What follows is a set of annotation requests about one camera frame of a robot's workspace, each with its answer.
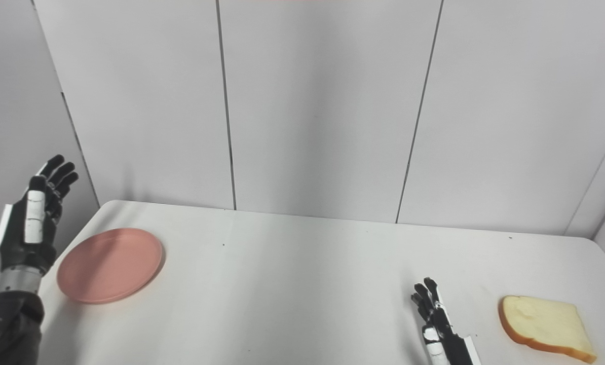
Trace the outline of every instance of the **bread crust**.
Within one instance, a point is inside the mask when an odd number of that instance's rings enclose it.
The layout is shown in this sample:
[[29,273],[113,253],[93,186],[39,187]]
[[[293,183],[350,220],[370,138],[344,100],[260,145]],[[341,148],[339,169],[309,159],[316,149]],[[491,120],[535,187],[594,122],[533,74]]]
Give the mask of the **bread crust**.
[[583,351],[580,351],[580,350],[577,350],[577,349],[574,349],[571,347],[552,346],[552,345],[548,345],[548,344],[543,344],[541,342],[538,342],[534,338],[528,338],[528,337],[518,334],[518,332],[516,332],[512,328],[512,326],[509,324],[509,322],[507,321],[507,317],[505,315],[505,311],[503,308],[503,303],[504,303],[505,299],[508,297],[513,297],[513,296],[505,296],[499,301],[499,317],[501,319],[501,325],[503,326],[503,329],[506,331],[507,335],[514,342],[516,342],[518,344],[530,346],[533,349],[539,350],[539,351],[562,353],[562,354],[580,359],[585,363],[595,362],[595,360],[597,359],[597,355],[594,355],[591,353],[585,353]]

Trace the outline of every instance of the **silver metal cylinder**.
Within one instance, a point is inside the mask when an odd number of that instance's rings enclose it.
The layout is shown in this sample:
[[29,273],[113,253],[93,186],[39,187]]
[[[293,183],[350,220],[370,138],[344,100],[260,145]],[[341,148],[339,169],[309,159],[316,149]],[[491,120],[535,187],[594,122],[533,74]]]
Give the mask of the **silver metal cylinder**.
[[1,272],[0,291],[20,290],[36,294],[41,277],[41,272],[31,266],[11,266]]

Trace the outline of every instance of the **bread slice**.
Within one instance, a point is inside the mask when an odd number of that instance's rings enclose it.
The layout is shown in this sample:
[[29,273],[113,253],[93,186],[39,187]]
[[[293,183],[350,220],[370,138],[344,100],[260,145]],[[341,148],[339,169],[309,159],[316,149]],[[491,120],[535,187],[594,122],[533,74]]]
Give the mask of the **bread slice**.
[[500,301],[499,313],[504,330],[517,343],[563,353],[587,363],[597,358],[578,309],[572,304],[506,296]]

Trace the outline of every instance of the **pink plate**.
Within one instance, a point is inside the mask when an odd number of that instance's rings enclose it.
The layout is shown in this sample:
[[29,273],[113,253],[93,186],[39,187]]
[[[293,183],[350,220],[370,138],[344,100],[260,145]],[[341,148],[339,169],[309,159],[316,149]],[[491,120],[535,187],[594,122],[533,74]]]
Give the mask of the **pink plate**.
[[163,247],[152,233],[112,229],[76,245],[57,270],[57,284],[74,301],[100,304],[121,300],[158,271]]

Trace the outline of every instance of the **robotic arm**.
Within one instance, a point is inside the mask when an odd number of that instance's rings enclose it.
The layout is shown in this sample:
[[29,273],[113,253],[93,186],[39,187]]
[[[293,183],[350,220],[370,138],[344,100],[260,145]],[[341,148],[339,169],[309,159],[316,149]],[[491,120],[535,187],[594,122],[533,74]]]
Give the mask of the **robotic arm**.
[[424,284],[415,284],[411,296],[418,313],[426,322],[422,336],[432,365],[481,365],[471,337],[462,338],[453,328],[437,290],[437,283],[426,277]]
[[22,199],[6,205],[0,224],[0,365],[36,365],[44,309],[37,290],[57,259],[53,247],[62,200],[78,180],[57,155],[30,179]]

